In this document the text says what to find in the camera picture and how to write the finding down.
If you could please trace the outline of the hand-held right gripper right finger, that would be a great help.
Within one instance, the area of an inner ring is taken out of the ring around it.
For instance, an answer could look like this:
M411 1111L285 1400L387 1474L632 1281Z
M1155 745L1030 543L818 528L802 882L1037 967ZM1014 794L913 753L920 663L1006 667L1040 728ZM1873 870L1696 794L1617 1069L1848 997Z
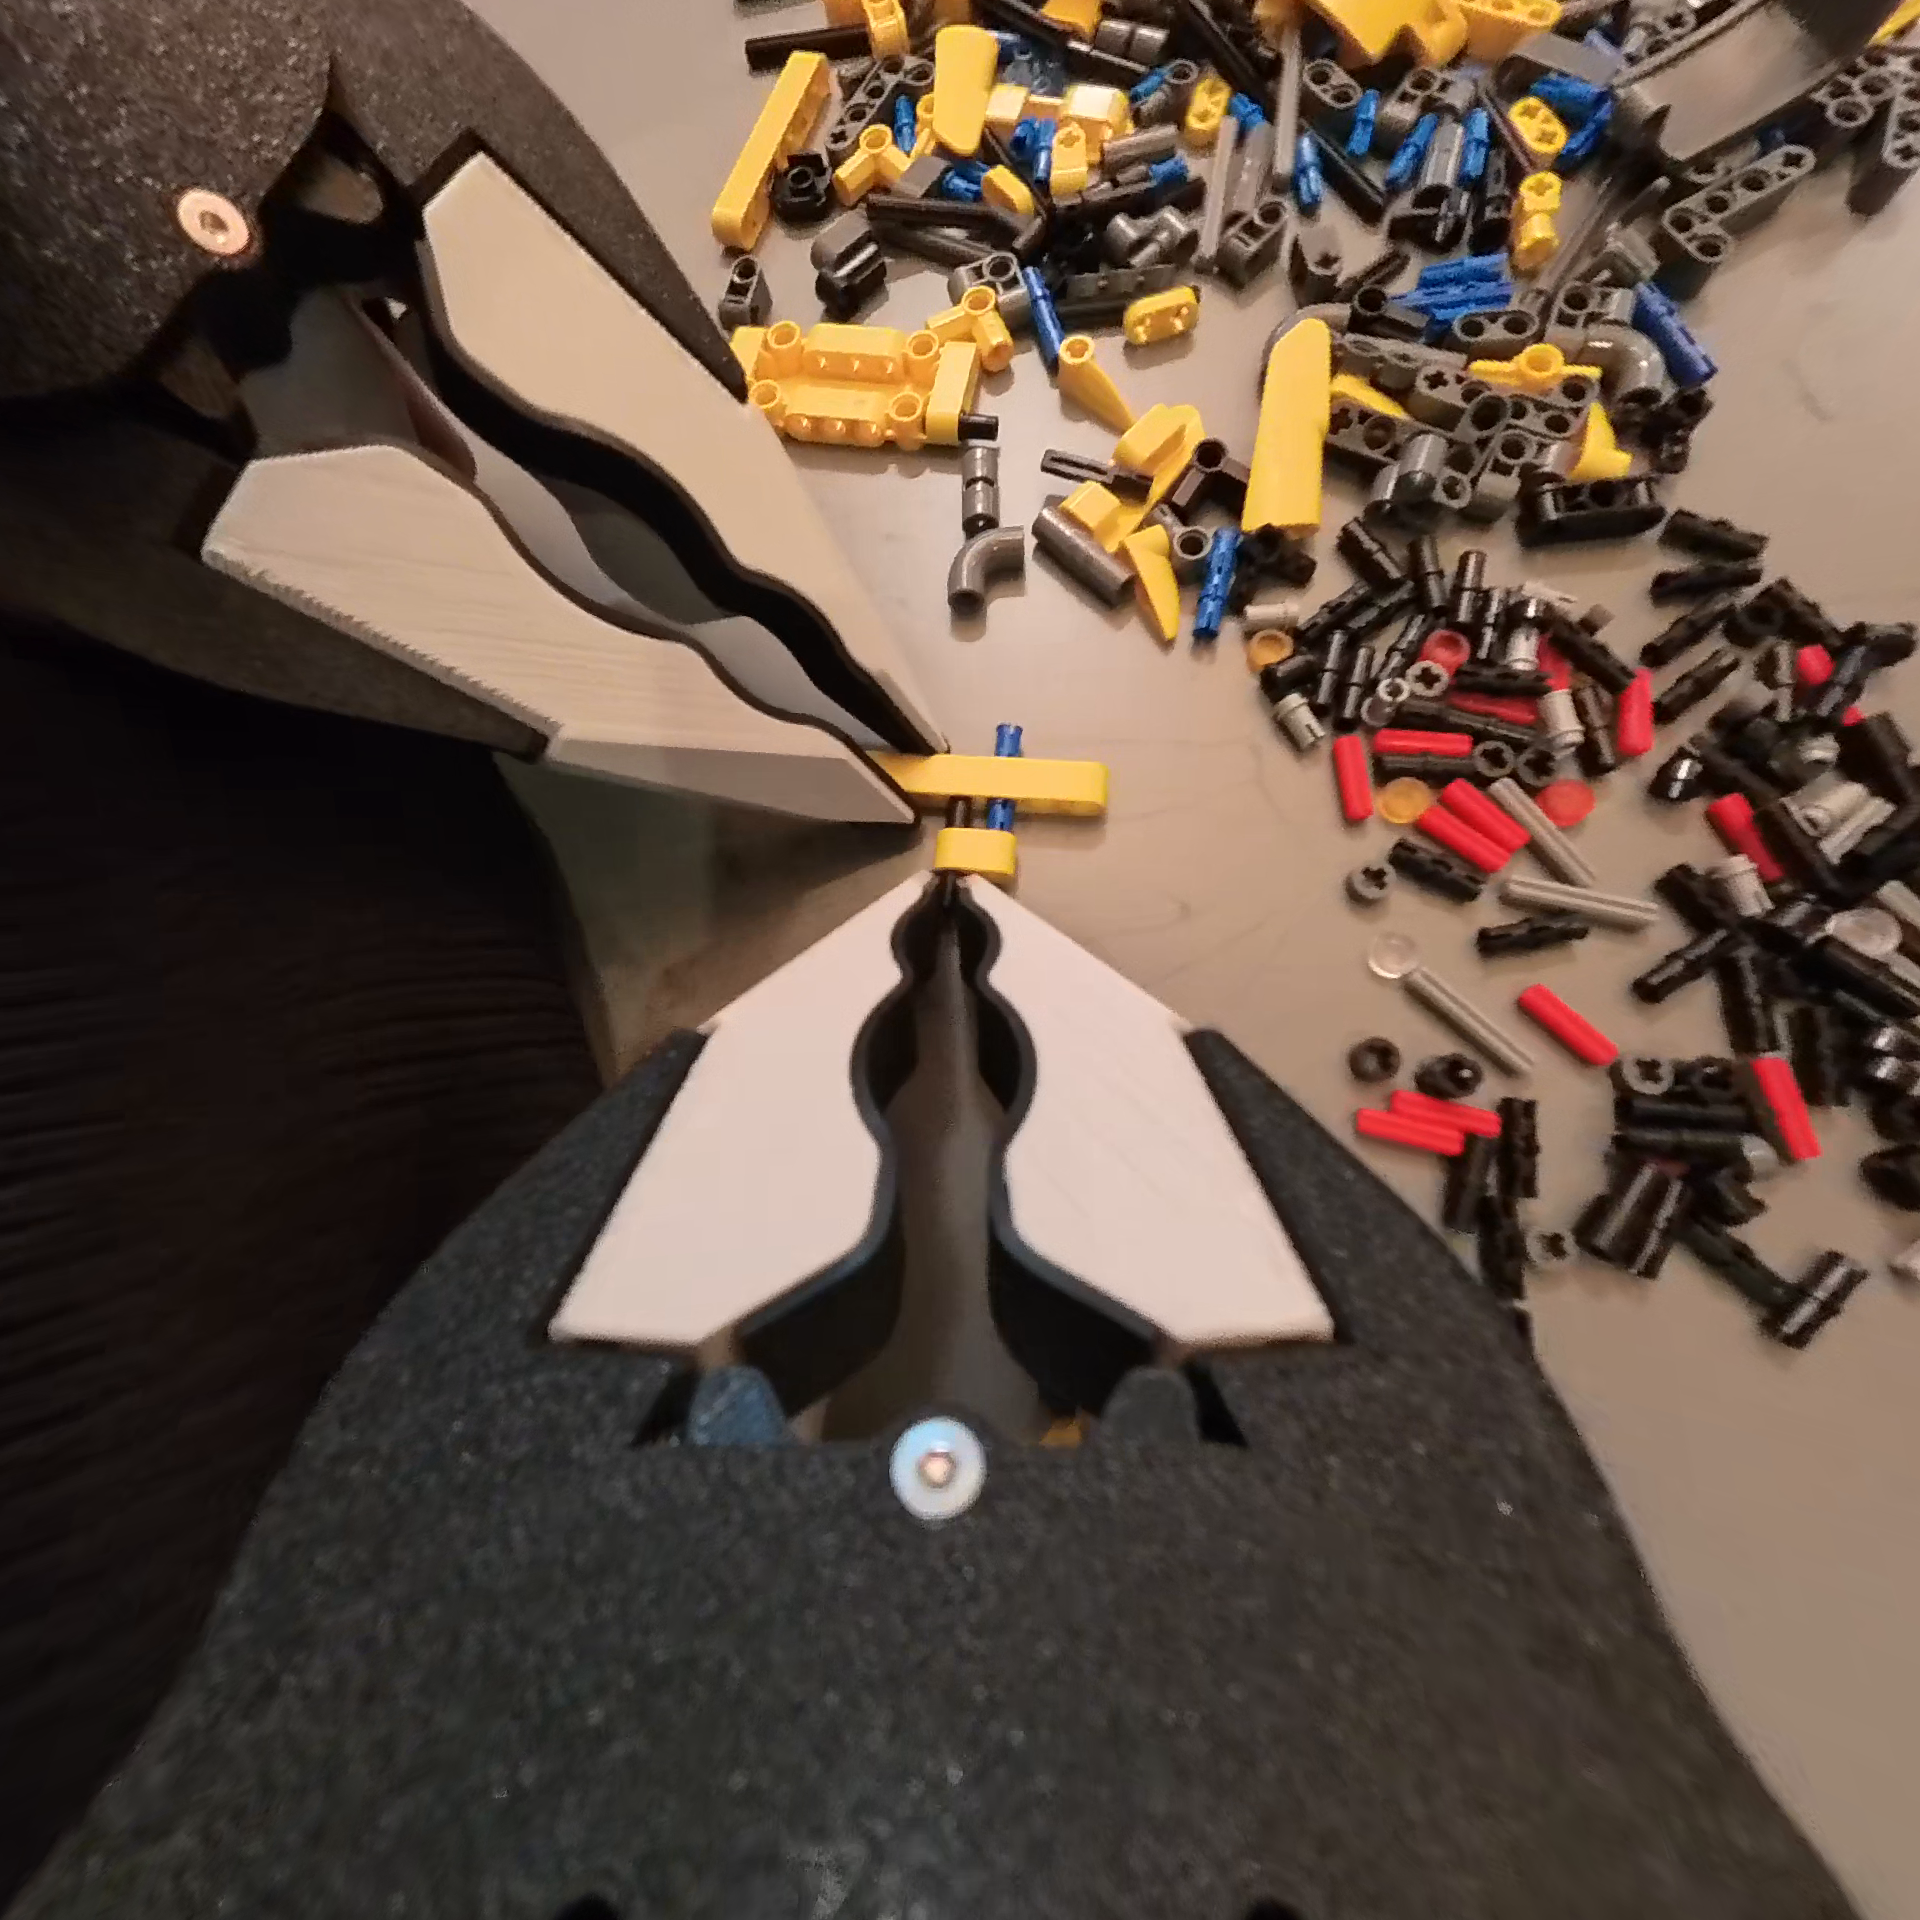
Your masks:
M1331 1343L1201 1032L987 882L953 885L953 933L1003 1120L992 1321L1042 1401L1105 1410L1141 1367Z

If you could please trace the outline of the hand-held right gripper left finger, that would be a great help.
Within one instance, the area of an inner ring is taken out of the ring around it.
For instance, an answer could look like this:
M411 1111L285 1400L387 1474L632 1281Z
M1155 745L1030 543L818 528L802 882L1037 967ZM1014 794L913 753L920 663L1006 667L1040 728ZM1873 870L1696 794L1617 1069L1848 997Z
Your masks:
M902 1295L884 1105L941 905L938 881L900 882L698 1032L554 1343L769 1379L852 1379L882 1351Z

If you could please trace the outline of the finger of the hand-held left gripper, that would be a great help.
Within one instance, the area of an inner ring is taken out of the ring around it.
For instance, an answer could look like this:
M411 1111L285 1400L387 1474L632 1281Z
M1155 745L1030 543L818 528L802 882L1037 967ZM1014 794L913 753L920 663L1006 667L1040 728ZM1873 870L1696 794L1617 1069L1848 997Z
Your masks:
M480 425L531 467L646 521L722 611L780 639L881 744L945 728L777 433L493 155L424 206L437 353Z
M418 448L248 464L201 561L524 723L566 776L824 826L914 821L898 785L825 720L769 706L678 631L592 609Z

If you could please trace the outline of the long yellow toy beam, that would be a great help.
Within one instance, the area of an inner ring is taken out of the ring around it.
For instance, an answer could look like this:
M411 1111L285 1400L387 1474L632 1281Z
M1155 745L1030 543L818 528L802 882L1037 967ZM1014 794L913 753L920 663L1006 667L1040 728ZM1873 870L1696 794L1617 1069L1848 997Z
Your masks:
M1110 803L1110 770L1091 760L874 753L868 762L921 813L1009 803L1018 818L1098 821Z

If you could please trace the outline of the grey elbow pipe piece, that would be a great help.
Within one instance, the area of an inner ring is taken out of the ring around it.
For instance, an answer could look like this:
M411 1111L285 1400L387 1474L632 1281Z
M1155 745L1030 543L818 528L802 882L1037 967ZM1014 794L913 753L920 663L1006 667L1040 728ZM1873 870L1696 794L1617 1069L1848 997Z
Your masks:
M1025 530L989 526L970 536L956 551L946 576L946 606L953 617L982 617L992 592L1025 578Z

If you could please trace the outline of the pile of black red pins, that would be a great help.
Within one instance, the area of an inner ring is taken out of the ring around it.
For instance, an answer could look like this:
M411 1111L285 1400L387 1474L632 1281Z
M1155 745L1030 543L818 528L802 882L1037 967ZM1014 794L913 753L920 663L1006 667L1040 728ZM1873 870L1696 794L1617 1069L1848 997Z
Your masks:
M1345 896L1467 910L1512 994L1498 1013L1380 935L1368 969L1460 1047L1354 1043L1380 1090L1355 1134L1441 1165L1444 1233L1521 1326L1533 1269L1651 1282L1682 1255L1800 1354L1866 1264L1784 1271L1749 1231L1824 1114L1864 1107L1858 1183L1916 1215L1916 715L1885 703L1916 623L1833 623L1764 536L1642 482L1522 501L1524 545L1638 536L1678 566L1628 654L1606 609L1448 558L1380 497L1338 530L1340 592L1243 603L1250 658L1280 739L1328 755L1338 818L1389 830Z

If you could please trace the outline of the person's dark knit sweater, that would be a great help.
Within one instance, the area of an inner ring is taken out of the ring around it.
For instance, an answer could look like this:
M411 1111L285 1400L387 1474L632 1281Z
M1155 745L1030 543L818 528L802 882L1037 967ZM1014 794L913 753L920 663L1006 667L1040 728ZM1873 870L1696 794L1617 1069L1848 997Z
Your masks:
M4 623L2 1887L350 1350L603 1082L497 755Z

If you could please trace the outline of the pile of yellow grey bricks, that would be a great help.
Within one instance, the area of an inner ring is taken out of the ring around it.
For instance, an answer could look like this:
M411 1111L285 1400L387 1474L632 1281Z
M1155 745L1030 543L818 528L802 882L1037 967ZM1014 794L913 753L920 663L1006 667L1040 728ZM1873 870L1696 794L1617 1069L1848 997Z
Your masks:
M1858 217L1916 178L1916 6L824 6L742 55L722 331L1025 335L1120 438L1036 539L1165 637L1178 573L1195 639L1310 581L1331 462L1416 533L1664 506L1688 304L1838 158Z

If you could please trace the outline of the yellow frame block with holes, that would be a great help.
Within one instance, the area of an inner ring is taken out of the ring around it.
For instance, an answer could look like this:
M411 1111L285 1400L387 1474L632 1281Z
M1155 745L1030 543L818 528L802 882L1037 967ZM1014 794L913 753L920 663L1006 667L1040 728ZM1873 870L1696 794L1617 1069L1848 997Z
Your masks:
M970 339L850 322L736 328L750 408L786 441L829 448L950 448L974 411Z

